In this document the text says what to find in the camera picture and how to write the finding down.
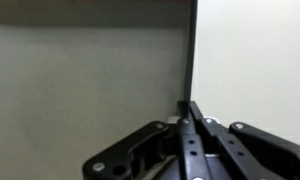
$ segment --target bolt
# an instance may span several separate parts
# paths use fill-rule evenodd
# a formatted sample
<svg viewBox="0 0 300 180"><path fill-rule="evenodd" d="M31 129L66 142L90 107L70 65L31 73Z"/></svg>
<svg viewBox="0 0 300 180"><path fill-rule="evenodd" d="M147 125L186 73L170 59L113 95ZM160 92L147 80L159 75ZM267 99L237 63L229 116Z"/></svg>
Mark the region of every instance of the bolt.
<svg viewBox="0 0 300 180"><path fill-rule="evenodd" d="M214 121L217 124L221 124L221 122L219 121L219 119L212 117L212 116L204 116L204 119L211 119L212 121Z"/></svg>
<svg viewBox="0 0 300 180"><path fill-rule="evenodd" d="M157 124L157 128L162 129L162 128L164 128L164 125L161 124L161 123L158 123L158 124Z"/></svg>
<svg viewBox="0 0 300 180"><path fill-rule="evenodd" d="M236 127L237 127L238 129L242 129L242 128L243 128L243 125L242 125L242 124L236 124Z"/></svg>
<svg viewBox="0 0 300 180"><path fill-rule="evenodd" d="M189 124L189 123L190 123L190 121L187 120L187 119L182 120L182 122L183 122L184 124Z"/></svg>
<svg viewBox="0 0 300 180"><path fill-rule="evenodd" d="M92 168L94 171L100 172L105 168L105 165L103 163L96 163Z"/></svg>
<svg viewBox="0 0 300 180"><path fill-rule="evenodd" d="M213 121L212 119L206 119L206 122L209 124L212 123L212 121Z"/></svg>

